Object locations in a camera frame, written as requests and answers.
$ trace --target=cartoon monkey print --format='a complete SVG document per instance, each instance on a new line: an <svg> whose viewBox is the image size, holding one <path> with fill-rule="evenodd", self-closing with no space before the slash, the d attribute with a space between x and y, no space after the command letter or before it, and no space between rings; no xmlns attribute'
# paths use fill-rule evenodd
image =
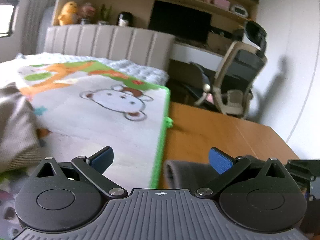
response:
<svg viewBox="0 0 320 240"><path fill-rule="evenodd" d="M85 91L80 97L92 100L106 109L120 112L130 121L143 121L147 118L143 110L146 108L144 102L153 101L142 91L124 87L112 86L111 89L99 89L96 91Z"/></svg>

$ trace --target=wooden desk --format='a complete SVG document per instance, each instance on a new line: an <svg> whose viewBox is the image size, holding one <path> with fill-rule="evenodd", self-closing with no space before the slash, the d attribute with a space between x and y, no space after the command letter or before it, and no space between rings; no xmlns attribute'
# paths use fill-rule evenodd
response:
<svg viewBox="0 0 320 240"><path fill-rule="evenodd" d="M163 160L208 163L211 147L233 157L276 157L282 163L298 158L268 126L173 102L169 116L173 127L167 130ZM159 188L167 188L163 174Z"/></svg>

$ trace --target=blue gripper pad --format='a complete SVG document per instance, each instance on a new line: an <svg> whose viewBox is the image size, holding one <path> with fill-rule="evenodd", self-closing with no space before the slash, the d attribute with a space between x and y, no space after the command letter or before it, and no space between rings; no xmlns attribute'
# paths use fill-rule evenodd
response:
<svg viewBox="0 0 320 240"><path fill-rule="evenodd" d="M231 159L228 159L226 154L217 148L211 148L209 151L209 163L217 171L222 174L233 166Z"/></svg>
<svg viewBox="0 0 320 240"><path fill-rule="evenodd" d="M87 158L86 162L102 174L113 163L113 149L109 146L104 147L102 150Z"/></svg>

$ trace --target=storage box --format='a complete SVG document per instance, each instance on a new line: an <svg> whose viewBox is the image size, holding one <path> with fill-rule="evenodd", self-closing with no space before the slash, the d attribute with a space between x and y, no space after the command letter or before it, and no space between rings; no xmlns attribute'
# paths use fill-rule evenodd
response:
<svg viewBox="0 0 320 240"><path fill-rule="evenodd" d="M213 4L227 11L230 9L230 2L227 0L213 0Z"/></svg>

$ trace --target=kettle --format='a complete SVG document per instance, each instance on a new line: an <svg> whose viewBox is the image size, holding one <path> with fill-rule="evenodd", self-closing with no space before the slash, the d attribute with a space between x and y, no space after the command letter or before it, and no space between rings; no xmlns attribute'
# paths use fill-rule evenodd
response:
<svg viewBox="0 0 320 240"><path fill-rule="evenodd" d="M132 13L129 13L129 12L119 13L116 25L121 27L126 27L126 26L132 27L132 23L133 23Z"/></svg>

